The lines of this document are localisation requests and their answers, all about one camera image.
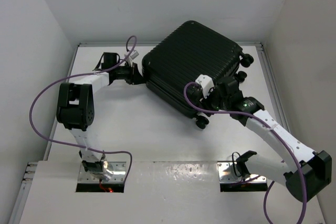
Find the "wall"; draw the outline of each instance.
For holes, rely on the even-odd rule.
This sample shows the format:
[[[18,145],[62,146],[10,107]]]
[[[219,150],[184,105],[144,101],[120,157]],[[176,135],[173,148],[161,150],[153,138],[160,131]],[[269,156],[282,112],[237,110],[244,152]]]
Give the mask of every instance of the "wall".
[[[158,41],[194,19],[236,41],[262,41],[284,0],[46,0],[67,37]]]
[[[8,223],[28,161],[43,158],[46,143],[31,130],[34,96],[67,74],[73,48],[44,0],[0,0],[0,223]],[[37,105],[38,128],[50,133],[57,90]]]
[[[335,18],[336,0],[286,0],[266,43],[294,135],[334,158]],[[336,223],[335,185],[318,196],[327,223]]]

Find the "table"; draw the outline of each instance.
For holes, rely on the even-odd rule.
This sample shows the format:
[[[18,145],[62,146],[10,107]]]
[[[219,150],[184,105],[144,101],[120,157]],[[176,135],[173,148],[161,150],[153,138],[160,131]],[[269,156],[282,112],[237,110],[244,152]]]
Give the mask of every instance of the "table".
[[[135,62],[153,46],[137,47]],[[256,46],[243,46],[255,62],[243,69],[245,96],[256,97],[276,116],[267,79]],[[71,74],[90,72],[103,52],[121,46],[80,46]],[[97,148],[127,150],[134,163],[123,194],[75,193],[80,165],[78,149],[53,144],[48,161],[39,162],[20,223],[267,223],[264,192],[221,193],[217,161],[229,160],[234,151],[248,150],[265,157],[280,157],[253,132],[228,115],[210,117],[200,130],[162,101],[145,85],[115,81],[94,96],[95,121],[91,126]],[[54,139],[74,143],[72,135],[57,124]],[[124,154],[108,161],[128,161]],[[295,223],[301,203],[286,188],[275,185],[268,211],[275,223]],[[304,223],[324,223],[316,197],[308,203]]]

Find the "suitcase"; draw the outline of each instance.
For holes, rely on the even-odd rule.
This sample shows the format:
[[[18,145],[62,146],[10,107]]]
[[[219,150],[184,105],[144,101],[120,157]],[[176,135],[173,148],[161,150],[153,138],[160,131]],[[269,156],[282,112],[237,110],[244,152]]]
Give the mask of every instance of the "suitcase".
[[[243,56],[237,43],[190,20],[144,56],[142,74],[151,91],[187,117],[196,118],[197,126],[203,129],[208,119],[187,104],[183,96],[185,85],[201,74],[210,76],[214,83],[226,76],[235,76],[242,82],[246,74],[236,74],[239,63],[248,67],[253,62],[251,56],[249,60]],[[205,107],[199,100],[193,103]]]

